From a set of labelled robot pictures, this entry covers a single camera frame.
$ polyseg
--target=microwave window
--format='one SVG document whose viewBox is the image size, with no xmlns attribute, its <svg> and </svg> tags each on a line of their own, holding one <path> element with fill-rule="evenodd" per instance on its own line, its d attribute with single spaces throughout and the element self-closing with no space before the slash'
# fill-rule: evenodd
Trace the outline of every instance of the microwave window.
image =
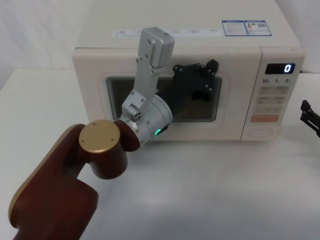
<svg viewBox="0 0 320 240">
<path fill-rule="evenodd" d="M 116 120 L 122 114 L 122 103 L 126 100 L 134 88 L 133 77 L 110 77 L 106 80 L 108 93 L 110 96 L 111 110 L 113 118 Z M 170 84 L 172 78 L 160 77 L 157 89 L 164 90 Z M 185 100 L 184 109 L 176 114 L 174 122 L 213 122 L 217 116 L 219 96 L 222 79 L 216 77 L 213 81 L 213 98 L 210 101 L 194 99 L 190 97 Z"/>
</svg>

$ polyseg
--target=white wall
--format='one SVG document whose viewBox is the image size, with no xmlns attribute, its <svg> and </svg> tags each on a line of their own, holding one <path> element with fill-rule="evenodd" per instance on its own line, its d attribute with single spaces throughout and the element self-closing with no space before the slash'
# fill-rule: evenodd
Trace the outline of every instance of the white wall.
<svg viewBox="0 0 320 240">
<path fill-rule="evenodd" d="M 92 0 L 0 0 L 0 89 L 15 68 L 73 67 Z"/>
<path fill-rule="evenodd" d="M 72 68 L 92 1 L 0 0 L 0 89 L 15 68 Z M 320 73 L 320 0 L 277 2 L 307 52 L 303 70 Z"/>
</svg>

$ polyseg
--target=gold cap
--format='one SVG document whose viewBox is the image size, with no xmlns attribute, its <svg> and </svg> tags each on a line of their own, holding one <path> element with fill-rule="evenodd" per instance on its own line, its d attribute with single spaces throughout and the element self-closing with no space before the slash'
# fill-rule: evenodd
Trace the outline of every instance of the gold cap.
<svg viewBox="0 0 320 240">
<path fill-rule="evenodd" d="M 85 126 L 79 143 L 83 150 L 93 154 L 104 153 L 112 149 L 120 140 L 118 126 L 109 120 L 94 121 Z"/>
</svg>

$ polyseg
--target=white microwave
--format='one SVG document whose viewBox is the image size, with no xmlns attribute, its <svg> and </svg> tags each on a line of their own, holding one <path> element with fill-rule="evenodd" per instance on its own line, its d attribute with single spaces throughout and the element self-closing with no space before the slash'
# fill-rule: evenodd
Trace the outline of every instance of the white microwave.
<svg viewBox="0 0 320 240">
<path fill-rule="evenodd" d="M 134 85 L 141 29 L 152 26 L 175 38 L 159 88 L 172 81 L 175 65 L 219 63 L 215 97 L 190 101 L 156 140 L 277 135 L 305 54 L 273 0 L 187 0 L 183 8 L 170 0 L 95 0 L 73 56 L 90 121 L 120 117 Z"/>
</svg>

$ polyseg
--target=white table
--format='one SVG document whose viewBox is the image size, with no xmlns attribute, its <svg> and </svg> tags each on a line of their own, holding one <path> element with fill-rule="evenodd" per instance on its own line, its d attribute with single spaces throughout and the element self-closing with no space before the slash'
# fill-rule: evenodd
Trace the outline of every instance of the white table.
<svg viewBox="0 0 320 240">
<path fill-rule="evenodd" d="M 301 74 L 273 142 L 162 142 L 129 155 L 125 174 L 80 179 L 100 195 L 82 240 L 317 240 L 320 74 Z M 70 125 L 87 123 L 75 74 L 17 70 L 0 91 L 0 238 L 16 234 L 11 198 Z"/>
</svg>

